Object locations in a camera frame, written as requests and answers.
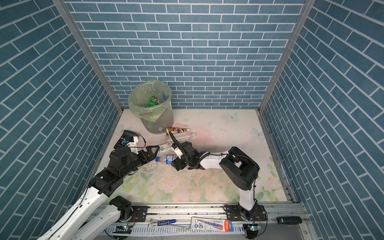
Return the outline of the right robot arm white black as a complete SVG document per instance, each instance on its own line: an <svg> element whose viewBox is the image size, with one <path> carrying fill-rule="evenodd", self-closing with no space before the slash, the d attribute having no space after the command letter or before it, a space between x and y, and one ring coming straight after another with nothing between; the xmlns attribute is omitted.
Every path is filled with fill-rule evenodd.
<svg viewBox="0 0 384 240"><path fill-rule="evenodd" d="M223 170L233 184L239 188L240 207L251 212L256 207L254 185L258 178L260 167L248 155L237 147L231 147L224 153L198 152L190 142L172 144L172 150L177 155L172 166L177 170Z"/></svg>

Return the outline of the small crushed bottle blue label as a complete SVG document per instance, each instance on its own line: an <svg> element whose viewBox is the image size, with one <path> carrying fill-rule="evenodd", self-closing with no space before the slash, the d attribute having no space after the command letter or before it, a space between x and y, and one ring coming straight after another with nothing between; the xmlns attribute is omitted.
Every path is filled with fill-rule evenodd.
<svg viewBox="0 0 384 240"><path fill-rule="evenodd" d="M174 154L169 155L162 155L159 157L156 157L156 162L164 165L171 165L173 160L175 160L178 156Z"/></svg>

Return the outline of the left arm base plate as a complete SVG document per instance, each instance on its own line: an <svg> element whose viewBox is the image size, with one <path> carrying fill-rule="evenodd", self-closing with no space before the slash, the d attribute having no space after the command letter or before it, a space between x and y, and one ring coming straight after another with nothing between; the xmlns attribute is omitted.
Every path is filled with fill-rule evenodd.
<svg viewBox="0 0 384 240"><path fill-rule="evenodd" d="M132 206L132 217L130 222L144 223L146 221L148 206Z"/></svg>

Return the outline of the green soda bottle yellow cap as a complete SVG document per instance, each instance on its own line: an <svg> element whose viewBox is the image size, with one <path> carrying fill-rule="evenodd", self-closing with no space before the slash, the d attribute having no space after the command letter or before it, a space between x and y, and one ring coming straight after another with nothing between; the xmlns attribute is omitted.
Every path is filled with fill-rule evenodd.
<svg viewBox="0 0 384 240"><path fill-rule="evenodd" d="M147 104L147 108L155 107L159 105L158 97L151 96L150 101Z"/></svg>

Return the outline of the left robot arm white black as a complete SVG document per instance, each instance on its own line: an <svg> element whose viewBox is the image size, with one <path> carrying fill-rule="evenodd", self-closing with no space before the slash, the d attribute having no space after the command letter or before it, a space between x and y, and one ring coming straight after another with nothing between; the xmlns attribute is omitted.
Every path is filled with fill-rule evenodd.
<svg viewBox="0 0 384 240"><path fill-rule="evenodd" d="M159 150L159 146L147 146L137 153L133 147L113 150L108 166L90 180L83 195L40 239L93 240L117 220L129 221L134 216L132 203L121 196L115 197L91 221L87 219L123 184L127 175L155 160Z"/></svg>

